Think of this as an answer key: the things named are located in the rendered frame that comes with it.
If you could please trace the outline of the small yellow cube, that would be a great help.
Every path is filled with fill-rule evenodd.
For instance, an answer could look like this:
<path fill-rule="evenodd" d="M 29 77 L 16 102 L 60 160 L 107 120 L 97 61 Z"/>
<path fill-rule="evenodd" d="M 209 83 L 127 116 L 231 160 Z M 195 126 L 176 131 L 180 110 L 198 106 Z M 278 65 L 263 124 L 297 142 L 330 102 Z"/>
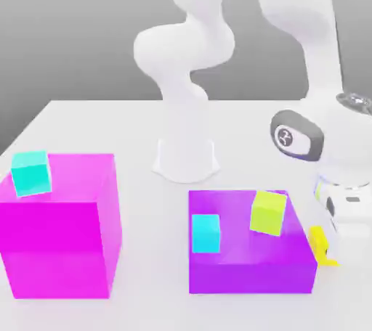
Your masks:
<path fill-rule="evenodd" d="M 319 266 L 341 266 L 336 241 L 328 239 L 322 226 L 310 227 L 309 244 Z"/>

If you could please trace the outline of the small cyan cube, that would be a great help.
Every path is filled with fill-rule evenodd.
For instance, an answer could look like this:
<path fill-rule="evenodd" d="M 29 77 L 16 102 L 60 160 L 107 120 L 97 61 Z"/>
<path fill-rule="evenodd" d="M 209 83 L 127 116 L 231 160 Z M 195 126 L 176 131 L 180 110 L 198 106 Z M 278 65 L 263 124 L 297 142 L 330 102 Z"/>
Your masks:
<path fill-rule="evenodd" d="M 192 215 L 192 252 L 218 253 L 221 228 L 218 214 Z"/>

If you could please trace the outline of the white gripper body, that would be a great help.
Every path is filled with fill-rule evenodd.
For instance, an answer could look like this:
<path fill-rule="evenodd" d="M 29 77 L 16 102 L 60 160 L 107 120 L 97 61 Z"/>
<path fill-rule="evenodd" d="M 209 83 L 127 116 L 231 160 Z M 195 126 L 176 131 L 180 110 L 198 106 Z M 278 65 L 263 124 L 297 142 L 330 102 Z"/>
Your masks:
<path fill-rule="evenodd" d="M 372 248 L 372 216 L 338 220 L 328 217 L 327 256 L 335 261 L 368 261 Z"/>

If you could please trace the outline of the small teal cube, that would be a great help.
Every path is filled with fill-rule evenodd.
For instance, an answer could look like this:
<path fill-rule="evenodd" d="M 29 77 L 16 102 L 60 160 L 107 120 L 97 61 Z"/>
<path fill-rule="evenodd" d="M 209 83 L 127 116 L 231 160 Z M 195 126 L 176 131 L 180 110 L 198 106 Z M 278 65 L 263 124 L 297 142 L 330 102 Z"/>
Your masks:
<path fill-rule="evenodd" d="M 52 175 L 45 150 L 15 153 L 12 156 L 11 175 L 18 197 L 52 191 Z"/>

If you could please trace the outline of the large magenta box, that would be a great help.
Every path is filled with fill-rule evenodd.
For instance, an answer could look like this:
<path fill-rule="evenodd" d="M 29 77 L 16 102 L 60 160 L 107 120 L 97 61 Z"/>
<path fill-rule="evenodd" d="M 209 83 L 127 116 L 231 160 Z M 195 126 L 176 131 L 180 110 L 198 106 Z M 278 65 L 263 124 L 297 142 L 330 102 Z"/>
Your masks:
<path fill-rule="evenodd" d="M 0 258 L 16 299 L 109 298 L 122 246 L 112 154 L 51 154 L 52 191 L 0 181 Z"/>

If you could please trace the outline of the small lime cube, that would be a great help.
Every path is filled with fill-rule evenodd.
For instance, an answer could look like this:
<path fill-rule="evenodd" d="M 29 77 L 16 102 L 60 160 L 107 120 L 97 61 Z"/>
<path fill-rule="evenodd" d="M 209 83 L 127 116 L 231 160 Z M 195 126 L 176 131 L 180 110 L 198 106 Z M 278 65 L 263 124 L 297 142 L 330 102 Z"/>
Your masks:
<path fill-rule="evenodd" d="M 259 190 L 251 205 L 250 230 L 279 237 L 282 231 L 287 196 Z"/>

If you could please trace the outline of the large purple box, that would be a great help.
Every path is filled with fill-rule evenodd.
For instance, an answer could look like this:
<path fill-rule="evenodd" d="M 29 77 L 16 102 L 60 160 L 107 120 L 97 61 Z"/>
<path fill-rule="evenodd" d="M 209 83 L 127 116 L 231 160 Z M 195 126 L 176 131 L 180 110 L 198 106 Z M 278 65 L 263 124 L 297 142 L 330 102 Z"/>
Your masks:
<path fill-rule="evenodd" d="M 255 190 L 191 190 L 188 216 L 217 215 L 220 249 L 189 257 L 191 294 L 311 293 L 318 263 L 291 200 L 279 237 L 250 230 Z"/>

